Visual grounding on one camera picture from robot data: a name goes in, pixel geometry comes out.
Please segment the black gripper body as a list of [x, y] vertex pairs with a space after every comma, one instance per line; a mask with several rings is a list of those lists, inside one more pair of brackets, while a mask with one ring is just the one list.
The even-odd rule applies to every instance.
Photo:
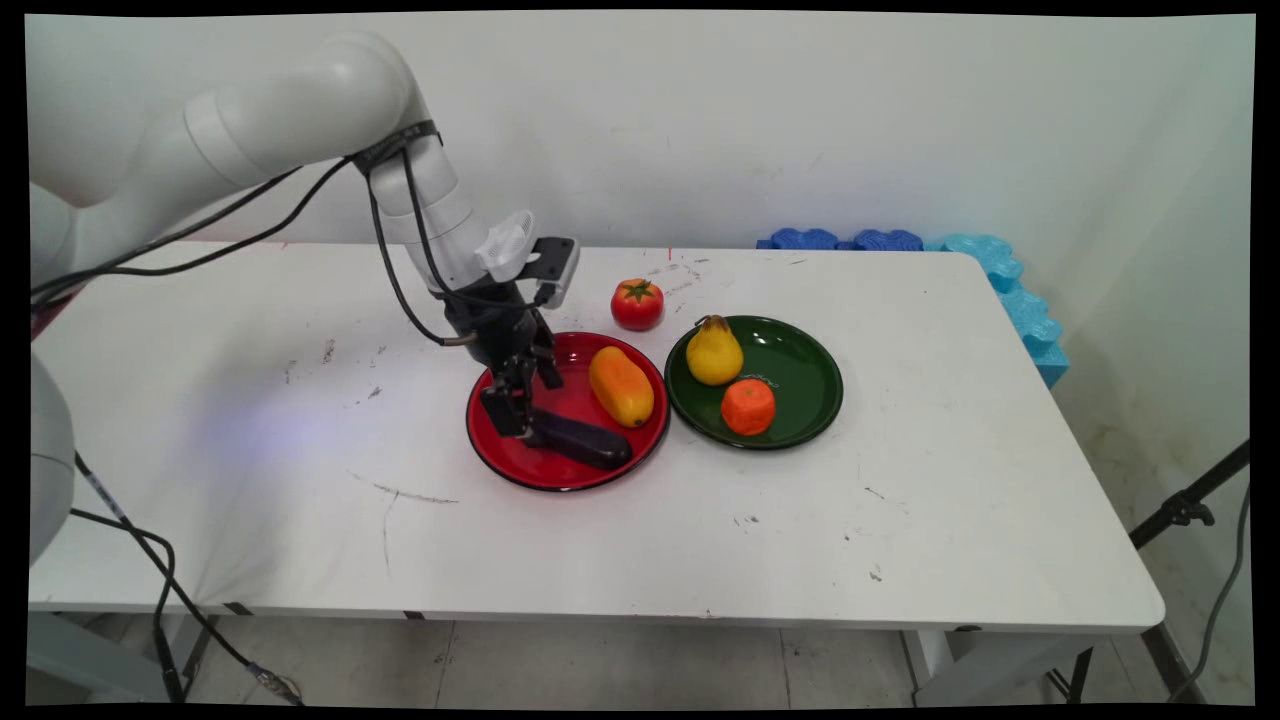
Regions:
[[443, 302], [454, 331], [475, 336], [467, 352], [488, 369], [504, 370], [525, 360], [553, 364], [554, 334], [516, 284], [471, 284]]

